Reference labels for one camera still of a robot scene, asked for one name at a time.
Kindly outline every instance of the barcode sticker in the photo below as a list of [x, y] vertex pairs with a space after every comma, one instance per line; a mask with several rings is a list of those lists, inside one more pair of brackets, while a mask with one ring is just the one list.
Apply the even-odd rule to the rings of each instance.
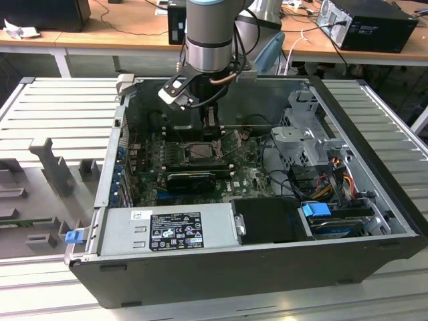
[[150, 219], [152, 214], [153, 211], [131, 211], [131, 221], [136, 221], [139, 219]]

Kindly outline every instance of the floor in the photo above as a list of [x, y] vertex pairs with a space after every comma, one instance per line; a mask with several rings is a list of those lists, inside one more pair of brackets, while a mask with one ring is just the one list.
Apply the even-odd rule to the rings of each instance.
[[[176, 60], [123, 57], [120, 63], [124, 72], [138, 76], [169, 76], [175, 73]], [[74, 77], [118, 75], [114, 71], [112, 58], [108, 56], [70, 56], [70, 65]], [[306, 64], [306, 68], [311, 74], [316, 64]], [[325, 78], [342, 79], [343, 70], [344, 65], [338, 64], [326, 72]], [[0, 106], [23, 76], [59, 77], [60, 73], [52, 56], [5, 54], [0, 58]], [[411, 117], [418, 104], [428, 95], [428, 68], [367, 66], [364, 68], [364, 79], [404, 121]]]

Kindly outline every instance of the sticker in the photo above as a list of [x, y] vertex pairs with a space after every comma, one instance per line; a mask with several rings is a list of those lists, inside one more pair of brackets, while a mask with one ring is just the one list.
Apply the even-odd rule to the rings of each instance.
[[150, 219], [153, 211], [131, 211], [131, 221]]
[[172, 213], [150, 216], [150, 250], [172, 251], [203, 247], [201, 213]]

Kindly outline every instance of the desk leg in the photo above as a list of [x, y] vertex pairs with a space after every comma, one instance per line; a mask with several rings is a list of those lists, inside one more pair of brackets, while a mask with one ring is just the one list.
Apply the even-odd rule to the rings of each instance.
[[121, 72], [122, 68], [120, 67], [120, 60], [118, 56], [113, 56], [113, 64], [114, 64], [114, 70], [117, 72]]
[[51, 54], [54, 56], [58, 69], [62, 78], [71, 78], [70, 69], [68, 68], [70, 61], [65, 48], [52, 48]]
[[418, 135], [428, 124], [428, 106], [423, 111], [423, 113], [416, 119], [415, 123], [412, 125], [411, 130]]

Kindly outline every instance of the motherboard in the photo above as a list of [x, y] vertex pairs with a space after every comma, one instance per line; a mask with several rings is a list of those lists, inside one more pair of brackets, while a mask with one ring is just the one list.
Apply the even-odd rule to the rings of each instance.
[[224, 130], [211, 142], [152, 133], [130, 146], [136, 206], [227, 203], [273, 196], [261, 167], [260, 137]]

